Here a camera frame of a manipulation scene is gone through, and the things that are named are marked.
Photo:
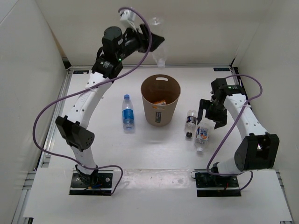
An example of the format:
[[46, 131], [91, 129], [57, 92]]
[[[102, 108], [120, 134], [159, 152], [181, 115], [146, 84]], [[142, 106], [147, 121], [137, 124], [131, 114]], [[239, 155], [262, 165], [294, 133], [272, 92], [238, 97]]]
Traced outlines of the clear unlabelled plastic bottle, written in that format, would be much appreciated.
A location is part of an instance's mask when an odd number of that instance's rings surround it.
[[162, 69], [165, 67], [165, 62], [168, 56], [166, 37], [164, 35], [165, 31], [164, 31], [163, 18], [162, 17], [151, 18], [149, 20], [149, 27], [152, 33], [165, 38], [164, 43], [162, 43], [155, 51], [152, 52], [152, 57], [155, 60], [158, 68]]

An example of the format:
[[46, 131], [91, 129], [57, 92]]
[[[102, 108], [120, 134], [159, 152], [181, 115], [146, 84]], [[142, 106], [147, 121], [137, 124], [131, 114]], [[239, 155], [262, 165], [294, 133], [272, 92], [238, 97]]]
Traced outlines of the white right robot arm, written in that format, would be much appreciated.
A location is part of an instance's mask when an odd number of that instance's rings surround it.
[[211, 184], [219, 187], [226, 182], [227, 176], [273, 168], [279, 137], [270, 134], [255, 117], [242, 87], [228, 85], [225, 78], [217, 78], [211, 82], [211, 88], [211, 99], [199, 102], [198, 122], [206, 118], [215, 123], [215, 128], [220, 128], [227, 124], [230, 114], [234, 123], [225, 137], [237, 127], [242, 139], [233, 157], [215, 164], [208, 162], [206, 171]]

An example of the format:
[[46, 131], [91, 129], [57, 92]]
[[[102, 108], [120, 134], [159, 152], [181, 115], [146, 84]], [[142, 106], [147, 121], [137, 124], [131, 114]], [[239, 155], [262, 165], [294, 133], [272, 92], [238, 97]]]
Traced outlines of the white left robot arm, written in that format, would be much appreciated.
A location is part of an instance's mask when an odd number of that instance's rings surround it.
[[153, 52], [165, 38], [161, 31], [147, 30], [145, 24], [138, 29], [127, 28], [124, 32], [111, 26], [104, 31], [102, 47], [98, 50], [86, 91], [81, 93], [73, 108], [64, 117], [57, 117], [56, 126], [74, 152], [75, 166], [81, 181], [89, 187], [98, 182], [98, 166], [93, 160], [91, 145], [94, 133], [88, 131], [90, 118], [104, 93], [121, 72], [122, 61], [134, 52]]

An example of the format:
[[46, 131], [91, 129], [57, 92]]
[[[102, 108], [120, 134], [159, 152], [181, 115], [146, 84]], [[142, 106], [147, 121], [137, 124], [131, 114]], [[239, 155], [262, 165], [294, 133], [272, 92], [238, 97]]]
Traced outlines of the orange packet inside bin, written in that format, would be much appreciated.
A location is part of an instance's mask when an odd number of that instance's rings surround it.
[[158, 106], [161, 106], [161, 105], [167, 105], [166, 103], [166, 100], [165, 99], [162, 99], [162, 100], [159, 100], [159, 101], [156, 101], [153, 103], [154, 105], [158, 105]]

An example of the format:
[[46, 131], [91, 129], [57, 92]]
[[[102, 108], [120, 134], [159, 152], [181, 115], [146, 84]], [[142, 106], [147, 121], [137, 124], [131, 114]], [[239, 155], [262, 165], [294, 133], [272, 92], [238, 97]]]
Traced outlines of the beige round waste bin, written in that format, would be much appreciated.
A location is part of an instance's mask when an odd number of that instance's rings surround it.
[[168, 75], [146, 78], [141, 85], [141, 95], [147, 122], [156, 127], [169, 124], [180, 93], [179, 83]]

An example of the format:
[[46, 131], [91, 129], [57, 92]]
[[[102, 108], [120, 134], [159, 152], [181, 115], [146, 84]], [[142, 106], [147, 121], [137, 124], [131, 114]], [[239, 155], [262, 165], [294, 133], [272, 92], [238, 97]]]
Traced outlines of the clear bottle black label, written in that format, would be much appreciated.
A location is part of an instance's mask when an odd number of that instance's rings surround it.
[[193, 137], [193, 134], [196, 131], [197, 115], [198, 112], [196, 110], [189, 110], [187, 113], [186, 123], [185, 123], [186, 138], [191, 139]]

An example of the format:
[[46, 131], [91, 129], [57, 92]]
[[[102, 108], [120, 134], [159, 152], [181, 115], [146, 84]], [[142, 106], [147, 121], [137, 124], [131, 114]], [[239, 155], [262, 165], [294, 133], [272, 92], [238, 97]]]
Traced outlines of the clear bottle blue orange label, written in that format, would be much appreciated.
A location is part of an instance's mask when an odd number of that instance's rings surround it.
[[202, 154], [209, 141], [209, 122], [206, 118], [202, 119], [196, 129], [196, 136], [195, 136], [195, 147], [197, 153]]

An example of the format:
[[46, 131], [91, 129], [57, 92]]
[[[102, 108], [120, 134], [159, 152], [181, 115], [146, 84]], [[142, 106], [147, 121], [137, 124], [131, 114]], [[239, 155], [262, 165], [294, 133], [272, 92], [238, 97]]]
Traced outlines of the clear bottle blue cap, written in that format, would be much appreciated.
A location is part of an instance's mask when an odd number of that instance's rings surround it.
[[124, 95], [122, 102], [122, 124], [125, 133], [132, 134], [135, 131], [134, 109], [128, 94]]

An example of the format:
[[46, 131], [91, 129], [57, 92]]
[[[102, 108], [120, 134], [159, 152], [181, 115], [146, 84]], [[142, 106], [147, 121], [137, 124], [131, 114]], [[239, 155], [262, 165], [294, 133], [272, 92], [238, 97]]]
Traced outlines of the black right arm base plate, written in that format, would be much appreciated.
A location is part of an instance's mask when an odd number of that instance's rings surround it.
[[196, 182], [197, 197], [240, 197], [236, 176], [217, 176], [194, 170], [190, 176]]

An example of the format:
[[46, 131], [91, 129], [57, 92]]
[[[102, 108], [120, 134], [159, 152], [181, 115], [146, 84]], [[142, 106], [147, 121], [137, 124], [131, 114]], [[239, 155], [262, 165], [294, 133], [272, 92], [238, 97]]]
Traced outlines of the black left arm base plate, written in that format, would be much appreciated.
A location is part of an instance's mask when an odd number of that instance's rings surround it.
[[77, 171], [73, 171], [69, 195], [71, 196], [111, 196], [112, 170], [100, 170], [92, 180], [82, 180]]

